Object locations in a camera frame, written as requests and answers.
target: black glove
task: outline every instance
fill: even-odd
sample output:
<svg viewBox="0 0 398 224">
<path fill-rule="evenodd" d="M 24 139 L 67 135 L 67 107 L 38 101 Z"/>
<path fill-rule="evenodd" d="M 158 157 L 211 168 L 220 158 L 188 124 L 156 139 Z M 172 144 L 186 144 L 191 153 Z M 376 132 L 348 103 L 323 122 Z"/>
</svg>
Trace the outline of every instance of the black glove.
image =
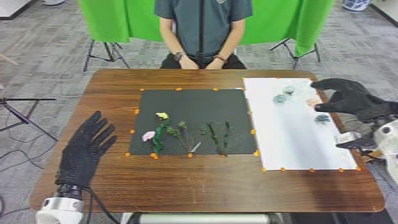
<svg viewBox="0 0 398 224">
<path fill-rule="evenodd" d="M 346 79 L 325 79 L 314 82 L 310 87 L 319 90 L 335 90 L 328 102 L 314 107 L 317 112 L 351 114 L 362 122 L 398 113 L 398 103 L 374 97 L 358 82 Z"/>
<path fill-rule="evenodd" d="M 117 140 L 115 136 L 106 140 L 115 130 L 110 125 L 101 131 L 106 122 L 106 119 L 101 119 L 101 112 L 95 112 L 76 130 L 62 152 L 56 185 L 69 184 L 88 188 L 99 159 Z"/>
</svg>

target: white object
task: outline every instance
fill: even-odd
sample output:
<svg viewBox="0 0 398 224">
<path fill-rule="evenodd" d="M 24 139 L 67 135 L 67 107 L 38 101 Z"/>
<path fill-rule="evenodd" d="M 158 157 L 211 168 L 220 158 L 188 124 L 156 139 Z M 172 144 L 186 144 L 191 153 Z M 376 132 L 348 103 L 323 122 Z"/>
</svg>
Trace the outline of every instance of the white object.
<svg viewBox="0 0 398 224">
<path fill-rule="evenodd" d="M 353 12 L 364 11 L 369 6 L 369 0 L 344 0 L 342 8 Z"/>
<path fill-rule="evenodd" d="M 0 0 L 0 17 L 10 17 L 31 0 Z"/>
<path fill-rule="evenodd" d="M 83 218 L 83 202 L 72 198 L 47 198 L 35 213 L 37 224 L 78 224 Z"/>
<path fill-rule="evenodd" d="M 398 120 L 376 129 L 374 142 L 387 161 L 388 175 L 398 183 Z"/>
<path fill-rule="evenodd" d="M 133 213 L 122 213 L 120 224 L 129 221 Z M 278 224 L 266 214 L 142 214 L 142 224 Z"/>
<path fill-rule="evenodd" d="M 42 0 L 44 5 L 58 5 L 65 0 Z"/>
<path fill-rule="evenodd" d="M 317 113 L 307 105 L 309 99 L 319 101 L 309 85 L 309 79 L 245 79 L 245 96 L 266 170 L 337 170 L 357 167 L 349 151 L 335 147 L 339 130 L 333 122 L 314 122 L 316 116 L 325 113 Z M 275 103 L 273 97 L 285 86 L 294 87 L 294 93 L 284 103 Z"/>
</svg>

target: robotic hand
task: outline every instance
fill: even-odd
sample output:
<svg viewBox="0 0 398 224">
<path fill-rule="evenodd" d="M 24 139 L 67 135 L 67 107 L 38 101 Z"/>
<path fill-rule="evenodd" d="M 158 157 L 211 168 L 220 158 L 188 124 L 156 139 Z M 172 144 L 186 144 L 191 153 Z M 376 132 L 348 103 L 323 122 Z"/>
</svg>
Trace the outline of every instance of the robotic hand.
<svg viewBox="0 0 398 224">
<path fill-rule="evenodd" d="M 117 140 L 115 136 L 110 137 L 113 125 L 102 130 L 104 126 L 106 119 L 101 119 L 101 113 L 95 112 L 76 130 L 62 152 L 54 181 L 58 190 L 44 200 L 35 214 L 37 224 L 78 224 L 81 221 L 81 190 L 88 189 L 99 159 Z"/>
<path fill-rule="evenodd" d="M 398 182 L 398 103 L 374 97 L 362 84 L 344 79 L 325 79 L 310 84 L 317 90 L 335 90 L 330 101 L 314 110 L 346 113 L 362 123 L 371 123 L 372 132 L 362 136 L 346 132 L 337 137 L 337 147 L 378 148 L 387 160 L 387 171 Z"/>
</svg>

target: metal stand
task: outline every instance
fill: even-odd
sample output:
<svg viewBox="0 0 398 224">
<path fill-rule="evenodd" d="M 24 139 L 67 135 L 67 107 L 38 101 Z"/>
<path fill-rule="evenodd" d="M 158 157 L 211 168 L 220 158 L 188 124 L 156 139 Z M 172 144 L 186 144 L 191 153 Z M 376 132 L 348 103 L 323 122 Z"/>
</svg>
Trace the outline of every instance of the metal stand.
<svg viewBox="0 0 398 224">
<path fill-rule="evenodd" d="M 12 113 L 12 115 L 15 116 L 15 118 L 19 119 L 19 122 L 14 123 L 12 125 L 8 125 L 6 127 L 3 127 L 0 129 L 0 132 L 8 130 L 10 128 L 14 128 L 15 126 L 26 124 L 31 125 L 33 128 L 37 129 L 37 131 L 54 140 L 58 141 L 58 139 L 51 136 L 51 134 L 44 131 L 44 129 L 40 128 L 40 126 L 33 123 L 33 121 L 30 120 L 30 116 L 35 110 L 35 107 L 38 105 L 40 101 L 53 101 L 54 99 L 0 99 L 0 106 L 3 106 L 3 108 L 8 110 L 8 112 Z M 8 101 L 33 101 L 33 106 L 28 110 L 28 114 L 26 116 L 21 114 L 21 112 L 10 107 L 10 105 L 6 104 Z"/>
<path fill-rule="evenodd" d="M 275 213 L 268 214 L 122 213 L 120 224 L 282 224 L 282 220 Z"/>
<path fill-rule="evenodd" d="M 316 53 L 316 58 L 317 58 L 317 62 L 319 62 L 319 50 L 317 50 L 317 45 L 314 43 L 314 50 L 309 51 L 300 57 L 294 56 L 291 50 L 289 50 L 289 46 L 287 46 L 287 41 L 289 41 L 291 38 L 284 39 L 284 41 L 277 44 L 277 46 L 269 49 L 269 51 L 273 51 L 280 46 L 284 46 L 284 48 L 287 49 L 287 52 L 289 52 L 289 57 L 294 61 L 293 63 L 293 70 L 296 69 L 296 66 L 298 66 L 298 61 L 300 61 L 300 58 L 307 56 L 307 54 L 310 53 Z"/>
<path fill-rule="evenodd" d="M 197 65 L 204 69 L 204 7 L 205 1 L 198 1 L 198 51 L 195 53 Z"/>
<path fill-rule="evenodd" d="M 102 46 L 104 46 L 108 58 L 101 58 L 101 57 L 97 57 L 97 56 L 92 55 L 94 43 L 95 43 L 95 41 L 90 40 L 90 48 L 88 48 L 88 54 L 86 54 L 86 58 L 85 58 L 83 72 L 86 71 L 90 58 L 101 59 L 106 62 L 115 62 L 120 59 L 126 67 L 129 68 L 127 63 L 126 63 L 126 60 L 124 60 L 124 58 L 120 56 L 120 52 L 117 50 L 117 48 L 122 49 L 120 45 L 117 43 L 106 43 L 106 42 L 102 42 Z"/>
</svg>

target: green screen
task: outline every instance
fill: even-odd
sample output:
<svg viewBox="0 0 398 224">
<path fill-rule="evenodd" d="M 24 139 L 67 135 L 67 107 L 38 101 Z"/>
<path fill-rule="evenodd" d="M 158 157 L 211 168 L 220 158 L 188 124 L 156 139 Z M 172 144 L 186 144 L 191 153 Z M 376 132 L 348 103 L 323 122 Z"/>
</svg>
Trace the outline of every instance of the green screen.
<svg viewBox="0 0 398 224">
<path fill-rule="evenodd" d="M 300 57 L 312 49 L 332 4 L 333 0 L 252 0 L 241 45 L 293 38 Z M 79 0 L 79 6 L 95 41 L 161 41 L 154 0 Z"/>
</svg>

